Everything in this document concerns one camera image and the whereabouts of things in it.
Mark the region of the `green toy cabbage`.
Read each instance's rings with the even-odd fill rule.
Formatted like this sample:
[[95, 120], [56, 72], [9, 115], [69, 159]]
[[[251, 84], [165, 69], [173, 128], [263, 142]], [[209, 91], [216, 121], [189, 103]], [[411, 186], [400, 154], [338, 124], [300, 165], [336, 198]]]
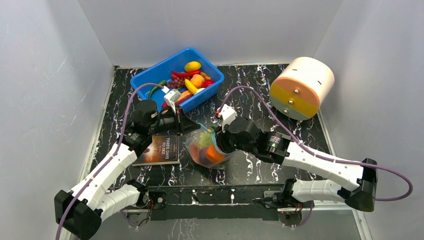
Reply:
[[194, 143], [199, 149], [207, 148], [213, 145], [213, 139], [208, 132], [200, 132], [194, 136]]

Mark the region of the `clear zip top bag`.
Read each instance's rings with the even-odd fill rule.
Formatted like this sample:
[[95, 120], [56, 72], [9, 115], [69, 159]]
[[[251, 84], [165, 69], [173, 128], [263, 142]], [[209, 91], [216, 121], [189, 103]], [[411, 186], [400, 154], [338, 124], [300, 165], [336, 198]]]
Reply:
[[200, 128], [189, 133], [185, 148], [191, 159], [198, 165], [208, 169], [224, 169], [227, 162], [235, 155], [235, 151], [224, 153], [217, 145], [215, 132], [199, 123]]

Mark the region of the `orange toy orange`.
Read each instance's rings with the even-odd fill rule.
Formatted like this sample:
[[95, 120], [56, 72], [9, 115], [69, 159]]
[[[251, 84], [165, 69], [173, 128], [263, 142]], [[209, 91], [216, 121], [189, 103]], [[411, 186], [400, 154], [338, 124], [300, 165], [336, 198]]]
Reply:
[[205, 157], [209, 162], [213, 164], [218, 164], [223, 162], [226, 156], [218, 152], [215, 146], [211, 144], [210, 146], [206, 148]]

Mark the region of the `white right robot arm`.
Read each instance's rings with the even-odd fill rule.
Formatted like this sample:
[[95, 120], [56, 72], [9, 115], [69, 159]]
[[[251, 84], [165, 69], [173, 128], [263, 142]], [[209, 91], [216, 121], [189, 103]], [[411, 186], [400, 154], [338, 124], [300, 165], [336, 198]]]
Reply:
[[214, 128], [218, 148], [226, 154], [241, 150], [271, 164], [302, 169], [323, 177], [322, 180], [288, 179], [281, 192], [266, 196], [263, 204], [275, 207], [295, 207], [309, 201], [344, 202], [349, 207], [373, 212], [378, 176], [375, 169], [360, 162], [329, 158], [321, 151], [295, 143], [294, 139], [277, 131], [263, 131], [246, 117], [236, 117], [229, 124]]

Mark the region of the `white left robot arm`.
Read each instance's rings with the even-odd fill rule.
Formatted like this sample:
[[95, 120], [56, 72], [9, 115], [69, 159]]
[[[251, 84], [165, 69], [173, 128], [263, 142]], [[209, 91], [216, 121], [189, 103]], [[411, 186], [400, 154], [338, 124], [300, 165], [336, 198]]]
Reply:
[[66, 229], [81, 240], [88, 240], [101, 223], [125, 207], [144, 208], [149, 204], [148, 187], [130, 180], [109, 192], [112, 183], [151, 145], [153, 136], [171, 131], [183, 136], [200, 129], [181, 106], [158, 110], [153, 100], [143, 100], [131, 118], [124, 114], [121, 133], [106, 157], [71, 190], [60, 190], [54, 197], [56, 238]]

